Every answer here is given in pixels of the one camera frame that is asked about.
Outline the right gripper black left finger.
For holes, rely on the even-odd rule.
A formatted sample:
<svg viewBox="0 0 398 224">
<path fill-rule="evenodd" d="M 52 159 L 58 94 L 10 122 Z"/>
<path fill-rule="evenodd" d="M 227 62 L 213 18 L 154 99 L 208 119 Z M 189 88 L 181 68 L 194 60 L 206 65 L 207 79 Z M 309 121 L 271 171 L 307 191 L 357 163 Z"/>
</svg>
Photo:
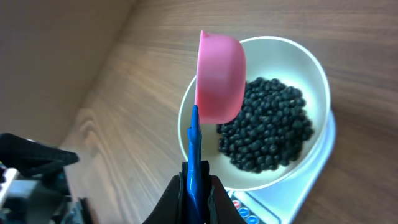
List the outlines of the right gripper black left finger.
<svg viewBox="0 0 398 224">
<path fill-rule="evenodd" d="M 187 197 L 186 162 L 182 163 L 182 171 L 172 177 L 155 208 L 143 224 L 185 224 Z"/>
</svg>

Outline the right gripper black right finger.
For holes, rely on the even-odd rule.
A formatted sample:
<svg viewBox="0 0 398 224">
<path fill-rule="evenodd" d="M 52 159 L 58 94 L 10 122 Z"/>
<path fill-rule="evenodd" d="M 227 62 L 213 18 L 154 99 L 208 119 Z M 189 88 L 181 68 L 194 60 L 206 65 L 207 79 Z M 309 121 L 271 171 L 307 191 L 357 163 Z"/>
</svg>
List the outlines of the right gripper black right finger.
<svg viewBox="0 0 398 224">
<path fill-rule="evenodd" d="M 206 224 L 246 224 L 220 179 L 210 175 L 208 161 L 201 161 L 203 181 L 203 219 Z"/>
</svg>

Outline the pink scoop with blue handle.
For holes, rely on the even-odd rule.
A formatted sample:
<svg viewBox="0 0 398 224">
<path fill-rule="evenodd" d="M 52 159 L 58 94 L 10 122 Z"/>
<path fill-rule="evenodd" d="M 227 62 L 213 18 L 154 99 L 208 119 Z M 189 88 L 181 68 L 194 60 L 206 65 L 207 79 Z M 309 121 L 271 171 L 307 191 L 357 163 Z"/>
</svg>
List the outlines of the pink scoop with blue handle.
<svg viewBox="0 0 398 224">
<path fill-rule="evenodd" d="M 235 38 L 201 31 L 198 47 L 195 98 L 187 129 L 187 222 L 203 223 L 204 188 L 201 177 L 202 124 L 233 120 L 243 103 L 246 58 Z"/>
</svg>

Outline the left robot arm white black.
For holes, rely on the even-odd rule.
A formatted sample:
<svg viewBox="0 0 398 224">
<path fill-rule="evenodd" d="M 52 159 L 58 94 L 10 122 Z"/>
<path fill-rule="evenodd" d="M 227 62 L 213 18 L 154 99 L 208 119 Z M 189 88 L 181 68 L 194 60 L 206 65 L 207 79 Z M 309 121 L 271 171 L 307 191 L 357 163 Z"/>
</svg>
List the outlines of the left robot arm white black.
<svg viewBox="0 0 398 224">
<path fill-rule="evenodd" d="M 1 223 L 28 223 L 30 212 L 39 212 L 39 223 L 93 223 L 88 201 L 70 197 L 64 167 L 79 161 L 74 152 L 30 141 L 10 133 L 1 134 L 1 183 L 16 169 L 17 180 L 1 202 Z"/>
</svg>

